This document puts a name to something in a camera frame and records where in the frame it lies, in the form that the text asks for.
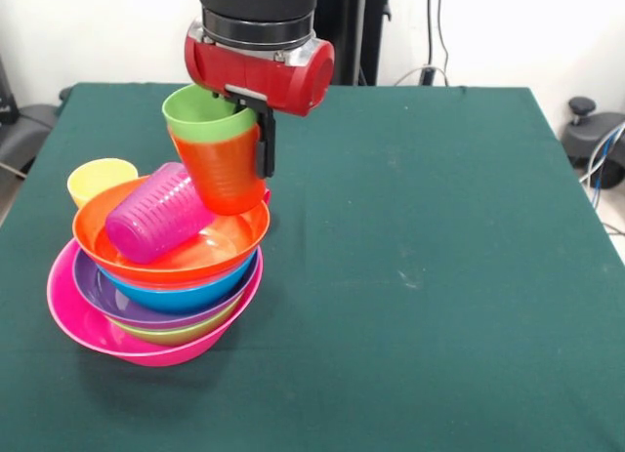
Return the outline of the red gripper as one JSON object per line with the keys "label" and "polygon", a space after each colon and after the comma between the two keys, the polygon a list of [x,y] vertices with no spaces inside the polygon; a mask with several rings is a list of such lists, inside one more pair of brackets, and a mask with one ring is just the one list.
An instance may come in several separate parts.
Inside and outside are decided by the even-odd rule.
{"label": "red gripper", "polygon": [[335,51],[316,37],[289,50],[251,51],[210,39],[200,21],[187,31],[185,62],[191,80],[256,112],[260,137],[256,172],[271,178],[275,169],[273,110],[306,116],[323,101],[334,71]]}

